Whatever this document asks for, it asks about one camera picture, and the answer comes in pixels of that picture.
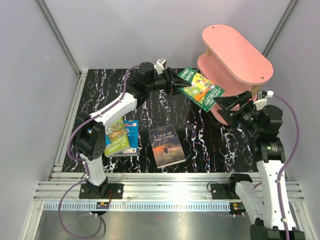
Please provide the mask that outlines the green 104-storey treehouse book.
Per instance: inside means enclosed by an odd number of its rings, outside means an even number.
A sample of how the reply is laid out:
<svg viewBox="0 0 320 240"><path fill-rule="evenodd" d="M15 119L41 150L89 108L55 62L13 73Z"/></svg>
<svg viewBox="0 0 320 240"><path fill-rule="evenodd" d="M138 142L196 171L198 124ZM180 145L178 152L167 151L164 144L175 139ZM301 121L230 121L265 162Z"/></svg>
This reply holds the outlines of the green 104-storey treehouse book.
<svg viewBox="0 0 320 240"><path fill-rule="evenodd" d="M221 97L225 92L223 88L212 83L191 67L183 69L178 76L191 83L191 86L180 88L180 92L205 112L209 112L216 104L215 98Z"/></svg>

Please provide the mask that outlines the blue paperback book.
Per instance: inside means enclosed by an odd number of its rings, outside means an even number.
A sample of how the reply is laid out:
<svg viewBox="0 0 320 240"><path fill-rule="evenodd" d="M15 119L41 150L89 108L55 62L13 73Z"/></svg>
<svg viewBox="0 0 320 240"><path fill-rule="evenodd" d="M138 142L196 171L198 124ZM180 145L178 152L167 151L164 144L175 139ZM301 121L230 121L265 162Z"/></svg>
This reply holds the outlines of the blue paperback book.
<svg viewBox="0 0 320 240"><path fill-rule="evenodd" d="M124 120L130 148L114 154L115 157L136 157L138 155L139 121Z"/></svg>

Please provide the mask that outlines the dark Tale of Two Cities book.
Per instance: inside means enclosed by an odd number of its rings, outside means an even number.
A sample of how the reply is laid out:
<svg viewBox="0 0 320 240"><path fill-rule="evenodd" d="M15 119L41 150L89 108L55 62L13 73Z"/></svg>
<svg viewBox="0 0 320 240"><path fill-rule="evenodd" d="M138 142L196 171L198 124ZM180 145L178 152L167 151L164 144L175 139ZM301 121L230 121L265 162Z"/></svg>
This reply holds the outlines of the dark Tale of Two Cities book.
<svg viewBox="0 0 320 240"><path fill-rule="evenodd" d="M186 161L177 131L172 124L150 129L148 133L158 169Z"/></svg>

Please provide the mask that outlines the lime 65-storey treehouse book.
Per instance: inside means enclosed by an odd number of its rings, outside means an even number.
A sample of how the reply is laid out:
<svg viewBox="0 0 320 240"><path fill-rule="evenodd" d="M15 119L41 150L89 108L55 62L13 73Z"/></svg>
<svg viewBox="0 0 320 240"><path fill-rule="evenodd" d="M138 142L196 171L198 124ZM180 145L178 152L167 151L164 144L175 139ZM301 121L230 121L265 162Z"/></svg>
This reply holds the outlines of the lime 65-storey treehouse book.
<svg viewBox="0 0 320 240"><path fill-rule="evenodd" d="M108 143L108 146L104 151L106 157L110 157L130 148L127 130L122 117L106 131L106 142Z"/></svg>

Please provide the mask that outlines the blue 26-storey treehouse book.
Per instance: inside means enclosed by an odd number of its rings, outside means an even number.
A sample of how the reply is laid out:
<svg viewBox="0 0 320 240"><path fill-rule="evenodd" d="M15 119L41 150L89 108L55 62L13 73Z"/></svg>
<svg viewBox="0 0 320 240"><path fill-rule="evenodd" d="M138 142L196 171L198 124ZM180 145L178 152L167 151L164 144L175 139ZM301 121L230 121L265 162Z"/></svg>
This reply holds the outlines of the blue 26-storey treehouse book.
<svg viewBox="0 0 320 240"><path fill-rule="evenodd" d="M109 137L107 135L105 136L105 142L106 142L106 146L109 146L111 144Z"/></svg>

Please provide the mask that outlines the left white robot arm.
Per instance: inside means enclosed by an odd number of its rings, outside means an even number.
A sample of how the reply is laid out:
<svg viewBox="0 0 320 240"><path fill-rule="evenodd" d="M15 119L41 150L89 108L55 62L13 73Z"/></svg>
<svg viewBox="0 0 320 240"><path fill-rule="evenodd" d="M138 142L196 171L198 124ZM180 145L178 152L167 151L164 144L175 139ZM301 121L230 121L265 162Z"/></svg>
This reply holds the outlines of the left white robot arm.
<svg viewBox="0 0 320 240"><path fill-rule="evenodd" d="M165 59L161 58L155 64L142 62L125 72L123 91L115 100L89 115L76 116L76 126L67 143L67 155L84 165L87 176L80 184L85 194L101 199L111 193L103 166L106 131L141 106L151 92L163 90L167 95L177 95L181 88L191 85L166 67Z"/></svg>

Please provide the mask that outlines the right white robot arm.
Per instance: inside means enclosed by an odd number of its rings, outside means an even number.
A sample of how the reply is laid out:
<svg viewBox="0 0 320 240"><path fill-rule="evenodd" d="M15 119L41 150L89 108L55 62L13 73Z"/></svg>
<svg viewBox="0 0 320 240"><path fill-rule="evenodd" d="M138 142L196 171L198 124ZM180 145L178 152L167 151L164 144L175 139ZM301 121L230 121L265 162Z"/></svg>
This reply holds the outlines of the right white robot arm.
<svg viewBox="0 0 320 240"><path fill-rule="evenodd" d="M233 173L228 178L226 192L240 198L249 216L252 240L304 240L292 216L286 188L285 169L288 165L284 146L278 136L283 124L283 111L271 104L261 109L250 91L234 96L215 97L218 114L229 126L241 124L251 134L263 199L257 194L248 174Z"/></svg>

